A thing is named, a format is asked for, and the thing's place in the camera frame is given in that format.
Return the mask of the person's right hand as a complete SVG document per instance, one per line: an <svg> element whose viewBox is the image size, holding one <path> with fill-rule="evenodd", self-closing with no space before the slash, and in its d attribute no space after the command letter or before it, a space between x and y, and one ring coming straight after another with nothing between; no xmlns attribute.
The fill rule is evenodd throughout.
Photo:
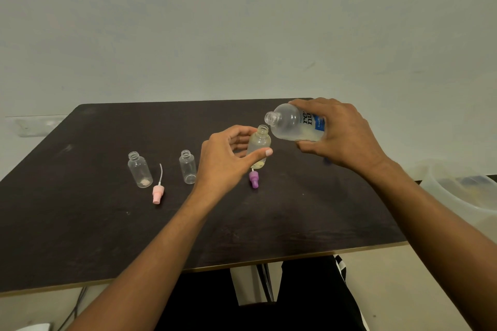
<svg viewBox="0 0 497 331"><path fill-rule="evenodd" d="M325 120L329 161L366 175L391 163L374 136L368 121L350 103L319 97L312 100L295 99L290 104Z"/></svg>

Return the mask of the person's left forearm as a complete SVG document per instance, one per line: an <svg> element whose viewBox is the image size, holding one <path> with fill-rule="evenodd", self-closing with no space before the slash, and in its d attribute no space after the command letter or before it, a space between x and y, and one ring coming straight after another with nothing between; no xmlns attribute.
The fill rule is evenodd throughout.
<svg viewBox="0 0 497 331"><path fill-rule="evenodd" d="M67 331L153 331L209 212L225 194L197 184L165 227Z"/></svg>

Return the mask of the person's right forearm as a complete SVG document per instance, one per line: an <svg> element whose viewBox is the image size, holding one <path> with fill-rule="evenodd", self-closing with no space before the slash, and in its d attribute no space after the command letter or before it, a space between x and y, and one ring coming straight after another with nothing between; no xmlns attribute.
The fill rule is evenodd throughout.
<svg viewBox="0 0 497 331"><path fill-rule="evenodd" d="M416 184L394 161L356 170L473 331L497 331L497 244Z"/></svg>

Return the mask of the pink spray pump cap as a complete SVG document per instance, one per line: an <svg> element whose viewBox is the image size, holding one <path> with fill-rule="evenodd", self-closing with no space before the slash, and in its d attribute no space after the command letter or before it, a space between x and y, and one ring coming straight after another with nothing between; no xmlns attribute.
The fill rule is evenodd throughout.
<svg viewBox="0 0 497 331"><path fill-rule="evenodd" d="M159 164L160 168L160 176L158 180L158 184L155 185L152 189L152 202L154 205L159 205L162 199L162 196L164 195L165 188L162 185L162 179L163 179L163 174L164 174L164 169L162 164Z"/></svg>

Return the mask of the white object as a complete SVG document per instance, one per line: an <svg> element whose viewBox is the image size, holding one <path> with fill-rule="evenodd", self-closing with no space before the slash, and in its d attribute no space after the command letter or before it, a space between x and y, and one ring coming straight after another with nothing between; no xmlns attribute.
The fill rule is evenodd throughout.
<svg viewBox="0 0 497 331"><path fill-rule="evenodd" d="M38 323L38 324L31 324L31 325L16 329L15 331L51 331L52 326L53 325L51 322L43 322L43 323Z"/></svg>

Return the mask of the small bottle with yellowish liquid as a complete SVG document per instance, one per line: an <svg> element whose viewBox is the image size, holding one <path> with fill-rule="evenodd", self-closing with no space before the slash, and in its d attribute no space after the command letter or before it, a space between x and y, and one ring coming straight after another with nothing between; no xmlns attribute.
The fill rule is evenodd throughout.
<svg viewBox="0 0 497 331"><path fill-rule="evenodd" d="M250 136L245 156L247 157L250 153L260 148L269 148L270 145L271 137L269 135L269 127L266 125L259 125L257 132Z"/></svg>

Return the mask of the translucent plastic bin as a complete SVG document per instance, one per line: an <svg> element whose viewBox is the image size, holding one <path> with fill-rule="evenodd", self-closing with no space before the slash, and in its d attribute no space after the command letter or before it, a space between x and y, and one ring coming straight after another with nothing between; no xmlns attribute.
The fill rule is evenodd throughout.
<svg viewBox="0 0 497 331"><path fill-rule="evenodd" d="M432 160L420 186L497 244L497 182L458 163Z"/></svg>

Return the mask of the large clear blue-label bottle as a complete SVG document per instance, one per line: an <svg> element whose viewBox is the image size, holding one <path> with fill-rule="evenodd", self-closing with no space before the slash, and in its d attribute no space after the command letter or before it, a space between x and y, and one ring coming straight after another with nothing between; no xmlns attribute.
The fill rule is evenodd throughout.
<svg viewBox="0 0 497 331"><path fill-rule="evenodd" d="M289 141L318 141L325 134L325 120L303 111L296 106L284 103L274 111L266 113L265 124L279 139Z"/></svg>

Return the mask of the metal table leg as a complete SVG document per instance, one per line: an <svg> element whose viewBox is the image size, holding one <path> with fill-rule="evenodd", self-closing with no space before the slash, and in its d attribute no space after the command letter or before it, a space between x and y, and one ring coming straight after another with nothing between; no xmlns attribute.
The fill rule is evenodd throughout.
<svg viewBox="0 0 497 331"><path fill-rule="evenodd" d="M272 290L270 272L268 264L257 264L258 277L261 282L266 301L268 303L274 303L274 293Z"/></svg>

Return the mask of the small empty clear bottle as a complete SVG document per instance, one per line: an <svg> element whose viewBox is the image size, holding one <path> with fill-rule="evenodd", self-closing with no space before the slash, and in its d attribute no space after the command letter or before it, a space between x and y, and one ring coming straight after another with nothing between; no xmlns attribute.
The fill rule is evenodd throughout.
<svg viewBox="0 0 497 331"><path fill-rule="evenodd" d="M139 188L147 188L153 183L152 174L144 157L133 151L128 154L128 168Z"/></svg>
<svg viewBox="0 0 497 331"><path fill-rule="evenodd" d="M184 182L195 184L197 169L194 155L189 150L183 150L179 157L179 164Z"/></svg>

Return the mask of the person's black trousers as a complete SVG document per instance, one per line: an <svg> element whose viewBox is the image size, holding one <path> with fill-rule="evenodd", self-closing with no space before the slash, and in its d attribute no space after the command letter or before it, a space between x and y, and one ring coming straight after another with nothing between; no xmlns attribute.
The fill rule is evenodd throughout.
<svg viewBox="0 0 497 331"><path fill-rule="evenodd" d="M287 260L275 304L239 305L229 269L183 273L154 331L369 331L339 256Z"/></svg>

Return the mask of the person's left hand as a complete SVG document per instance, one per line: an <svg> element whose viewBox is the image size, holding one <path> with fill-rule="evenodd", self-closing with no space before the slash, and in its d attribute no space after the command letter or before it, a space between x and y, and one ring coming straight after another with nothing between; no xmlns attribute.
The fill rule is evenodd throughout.
<svg viewBox="0 0 497 331"><path fill-rule="evenodd" d="M234 125L203 142L193 194L214 206L249 171L240 170L235 153L247 150L255 127Z"/></svg>

